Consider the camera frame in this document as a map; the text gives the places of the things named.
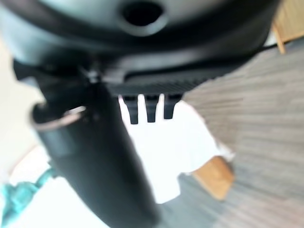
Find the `wooden furniture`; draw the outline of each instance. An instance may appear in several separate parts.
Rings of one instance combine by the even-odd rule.
[[[284,43],[304,36],[304,0],[283,0],[273,23],[273,32],[282,54]]]
[[[234,181],[231,169],[225,160],[218,156],[194,171],[193,176],[217,200],[224,200]]]

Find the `wooden chair leg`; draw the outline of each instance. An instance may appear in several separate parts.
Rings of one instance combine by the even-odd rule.
[[[219,156],[213,157],[192,175],[217,200],[224,200],[234,180],[232,170]]]
[[[278,48],[279,48],[280,53],[281,53],[281,54],[285,54],[285,53],[286,53],[285,45],[284,45],[284,43],[282,42],[282,39],[281,39],[281,37],[280,37],[280,33],[279,33],[279,31],[278,31],[278,29],[277,29],[277,27],[276,27],[275,24],[272,26],[272,31],[273,31],[274,34],[275,34],[277,46],[278,46]]]

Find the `teal fabric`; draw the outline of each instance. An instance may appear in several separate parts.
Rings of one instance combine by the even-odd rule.
[[[5,207],[2,214],[2,228],[6,228],[14,222],[24,209],[30,204],[37,191],[50,179],[56,177],[55,170],[45,171],[36,183],[20,182],[16,186],[5,184],[1,193],[5,199]]]

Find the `gray floor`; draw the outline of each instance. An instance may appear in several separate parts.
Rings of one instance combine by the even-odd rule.
[[[162,206],[168,228],[304,227],[304,40],[261,53],[185,100],[237,152],[236,181],[224,202],[192,177]]]

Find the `black cylindrical handle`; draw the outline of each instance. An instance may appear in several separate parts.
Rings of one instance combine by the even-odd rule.
[[[61,118],[36,105],[33,124],[55,168],[101,220],[111,228],[151,228],[156,204],[118,102],[106,91],[97,97]]]

